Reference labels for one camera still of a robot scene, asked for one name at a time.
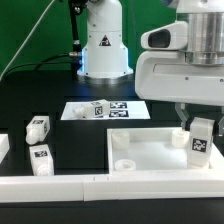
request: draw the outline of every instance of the green backdrop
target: green backdrop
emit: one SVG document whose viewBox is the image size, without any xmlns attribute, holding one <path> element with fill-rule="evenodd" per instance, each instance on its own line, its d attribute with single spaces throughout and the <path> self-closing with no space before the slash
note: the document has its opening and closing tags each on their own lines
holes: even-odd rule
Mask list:
<svg viewBox="0 0 224 224">
<path fill-rule="evenodd" d="M 26 36 L 51 0 L 0 1 L 0 72 L 16 53 Z M 129 63 L 135 68 L 142 52 L 141 35 L 175 20 L 175 11 L 160 0 L 121 0 L 123 6 L 123 42 L 129 49 Z M 86 13 L 78 18 L 82 45 L 86 42 Z M 67 0 L 53 5 L 34 35 L 12 66 L 40 62 L 43 59 L 72 50 L 72 34 Z M 68 69 L 68 66 L 48 66 L 44 69 Z"/>
</svg>

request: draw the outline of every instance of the white container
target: white container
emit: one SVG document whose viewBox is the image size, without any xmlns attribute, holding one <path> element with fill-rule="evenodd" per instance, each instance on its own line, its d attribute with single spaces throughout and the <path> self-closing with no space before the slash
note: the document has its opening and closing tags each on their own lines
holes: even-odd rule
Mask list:
<svg viewBox="0 0 224 224">
<path fill-rule="evenodd" d="M 0 134 L 0 163 L 9 151 L 9 138 L 7 134 Z"/>
<path fill-rule="evenodd" d="M 208 168 L 212 150 L 213 126 L 213 120 L 194 118 L 190 127 L 187 150 L 189 168 Z"/>
<path fill-rule="evenodd" d="M 26 127 L 26 142 L 34 145 L 42 142 L 50 130 L 49 116 L 35 116 Z"/>
<path fill-rule="evenodd" d="M 74 110 L 77 118 L 94 118 L 110 114 L 110 102 L 106 100 L 98 100 L 87 102 L 80 108 Z"/>
<path fill-rule="evenodd" d="M 54 175 L 53 159 L 48 145 L 30 147 L 30 159 L 34 176 Z"/>
</svg>

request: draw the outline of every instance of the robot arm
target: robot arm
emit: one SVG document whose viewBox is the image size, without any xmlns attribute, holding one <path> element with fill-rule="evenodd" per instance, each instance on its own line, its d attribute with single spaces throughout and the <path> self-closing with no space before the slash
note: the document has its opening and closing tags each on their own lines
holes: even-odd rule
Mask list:
<svg viewBox="0 0 224 224">
<path fill-rule="evenodd" d="M 142 35 L 135 89 L 144 99 L 171 101 L 186 128 L 186 103 L 221 106 L 224 80 L 222 0 L 161 0 L 176 21 Z M 224 118 L 218 123 L 223 135 Z"/>
</svg>

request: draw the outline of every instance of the robot logo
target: robot logo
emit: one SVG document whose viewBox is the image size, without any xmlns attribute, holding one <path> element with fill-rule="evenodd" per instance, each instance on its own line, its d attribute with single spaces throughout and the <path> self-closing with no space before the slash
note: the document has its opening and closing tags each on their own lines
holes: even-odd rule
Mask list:
<svg viewBox="0 0 224 224">
<path fill-rule="evenodd" d="M 100 42 L 99 46 L 104 46 L 104 47 L 109 47 L 111 46 L 109 39 L 107 38 L 107 36 L 105 35 L 102 39 L 102 41 Z"/>
</svg>

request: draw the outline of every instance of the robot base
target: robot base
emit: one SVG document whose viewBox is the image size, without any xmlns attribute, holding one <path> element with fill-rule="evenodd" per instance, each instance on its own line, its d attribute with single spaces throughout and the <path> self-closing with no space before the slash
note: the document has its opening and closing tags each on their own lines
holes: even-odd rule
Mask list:
<svg viewBox="0 0 224 224">
<path fill-rule="evenodd" d="M 77 74 L 78 80 L 85 83 L 96 84 L 96 85 L 115 85 L 124 82 L 134 80 L 133 72 L 125 74 L 123 76 L 114 77 L 114 78 L 94 78 L 85 74 Z"/>
</svg>

